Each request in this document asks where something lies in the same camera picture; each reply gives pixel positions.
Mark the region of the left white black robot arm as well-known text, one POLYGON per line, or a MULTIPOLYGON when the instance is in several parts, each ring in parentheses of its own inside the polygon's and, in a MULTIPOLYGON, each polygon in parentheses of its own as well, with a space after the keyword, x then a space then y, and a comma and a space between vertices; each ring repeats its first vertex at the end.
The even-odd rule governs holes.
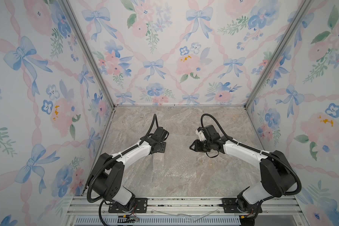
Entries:
POLYGON ((102 154, 95 163, 86 183, 87 201, 101 199, 114 202, 124 211, 134 207, 135 195, 122 186, 124 171, 143 157, 164 153, 169 132, 158 127, 154 133, 142 137, 135 145, 115 155, 102 154))

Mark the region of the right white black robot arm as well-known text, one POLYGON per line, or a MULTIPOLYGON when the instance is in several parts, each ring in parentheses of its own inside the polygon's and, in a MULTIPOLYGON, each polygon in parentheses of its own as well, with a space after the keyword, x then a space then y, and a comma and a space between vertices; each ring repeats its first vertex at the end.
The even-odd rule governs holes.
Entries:
POLYGON ((237 196, 239 205, 250 206, 300 190, 299 178, 281 152, 259 150, 232 137, 220 136, 213 125, 199 127, 196 134, 198 139, 190 146, 191 150, 202 153, 213 150, 227 154, 249 163, 260 171, 260 182, 244 189, 237 196))

